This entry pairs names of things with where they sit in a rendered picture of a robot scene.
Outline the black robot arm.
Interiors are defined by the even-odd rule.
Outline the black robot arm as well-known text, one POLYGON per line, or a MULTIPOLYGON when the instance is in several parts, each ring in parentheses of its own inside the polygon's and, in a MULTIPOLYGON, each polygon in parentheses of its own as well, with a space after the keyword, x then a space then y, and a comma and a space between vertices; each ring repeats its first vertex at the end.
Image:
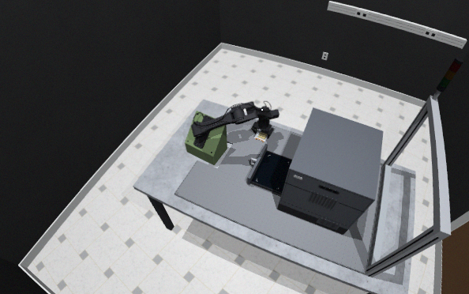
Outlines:
POLYGON ((215 128, 218 128, 218 127, 221 127, 221 126, 224 126, 224 125, 227 125, 227 124, 234 124, 235 123, 236 125, 238 125, 238 124, 248 122, 252 119, 259 118, 258 119, 258 124, 259 124, 259 122, 260 123, 267 123, 267 127, 268 127, 270 119, 279 118, 280 113, 279 113, 278 109, 269 111, 270 109, 267 106, 263 106, 264 108, 263 107, 259 108, 259 107, 254 106, 255 107, 254 108, 250 104, 254 106, 253 101, 248 102, 246 104, 240 104, 240 105, 234 106, 234 107, 231 108, 232 110, 230 110, 228 113, 226 113, 224 115, 224 117, 222 115, 219 118, 214 119, 214 118, 211 118, 211 117, 205 115, 202 122, 198 122, 198 121, 193 122, 193 125, 191 125, 192 131, 193 131, 193 136, 197 137, 197 138, 195 138, 193 144, 195 146, 203 149, 209 132, 211 130, 214 130, 215 128), (245 115, 243 109, 246 109, 247 115, 245 115), (259 111, 257 109, 263 110, 263 111, 259 111), (254 113, 254 112, 256 112, 256 113, 254 113), (196 125, 195 123, 199 124, 199 125, 205 125, 205 126, 199 126, 199 125, 196 125))

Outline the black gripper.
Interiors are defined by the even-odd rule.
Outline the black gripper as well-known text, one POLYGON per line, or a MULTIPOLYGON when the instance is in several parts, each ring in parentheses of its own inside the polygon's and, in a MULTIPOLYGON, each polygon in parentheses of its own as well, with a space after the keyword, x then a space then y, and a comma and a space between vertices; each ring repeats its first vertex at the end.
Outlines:
MULTIPOLYGON (((267 122, 268 122, 268 121, 267 121, 267 122)), ((268 127, 267 127, 267 122, 266 122, 266 123, 261 123, 261 122, 259 122, 259 124, 258 124, 258 121, 257 121, 257 122, 255 122, 255 123, 253 124, 251 130, 256 134, 257 129, 259 129, 259 130, 261 130, 262 133, 267 134, 267 135, 268 135, 268 138, 269 138, 269 137, 271 136, 271 134, 272 134, 272 132, 273 132, 274 129, 271 128, 272 125, 270 125, 270 124, 269 124, 268 127), (270 129, 270 128, 271 128, 271 129, 270 129)))

